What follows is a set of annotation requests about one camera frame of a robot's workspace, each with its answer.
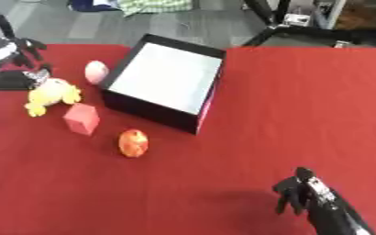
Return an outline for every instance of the green fabric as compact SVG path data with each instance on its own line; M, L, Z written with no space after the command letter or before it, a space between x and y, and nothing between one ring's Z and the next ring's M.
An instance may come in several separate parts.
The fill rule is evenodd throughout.
M193 9L192 0L119 0L126 16L135 13L161 13Z

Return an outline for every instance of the black stand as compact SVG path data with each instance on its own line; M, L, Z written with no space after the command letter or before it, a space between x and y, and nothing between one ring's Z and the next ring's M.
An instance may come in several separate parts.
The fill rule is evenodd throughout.
M267 11L260 4L260 0L244 0L252 10L267 26L259 35L246 42L244 46L259 46L272 36L305 35L313 38L331 39L338 45L340 42L360 44L363 40L376 39L376 29L322 29L314 27L299 27L284 25L282 22L288 12L291 0L280 0L275 12Z

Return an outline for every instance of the gray floor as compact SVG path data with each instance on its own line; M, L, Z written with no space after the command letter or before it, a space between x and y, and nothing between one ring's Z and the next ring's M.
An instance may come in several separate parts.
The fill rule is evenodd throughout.
M251 12L240 10L242 0L194 0L195 10L141 14L123 18L120 11L79 13L67 0L0 0L0 12L19 37L45 43L104 43L134 45L152 33L216 48L239 46L264 28ZM311 39L271 39L271 46L325 46Z

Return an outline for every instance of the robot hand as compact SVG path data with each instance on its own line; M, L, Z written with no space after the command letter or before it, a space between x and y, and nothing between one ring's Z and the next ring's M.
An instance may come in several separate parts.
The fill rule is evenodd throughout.
M0 38L0 68L8 62L13 62L17 66L25 65L29 69L34 68L26 53L31 54L37 61L42 60L39 50L45 50L46 45L33 39L16 38L10 23L1 14L0 29L4 34L4 37Z
M295 176L279 182L273 190L281 195L277 213L288 203L296 215L306 209L318 235L375 235L344 198L306 168L298 168Z

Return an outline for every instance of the orange ball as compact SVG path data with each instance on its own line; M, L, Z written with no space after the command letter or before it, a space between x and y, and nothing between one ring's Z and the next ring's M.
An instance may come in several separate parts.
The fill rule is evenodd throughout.
M148 149L148 137L144 132L130 129L119 136L118 147L128 158L138 158Z

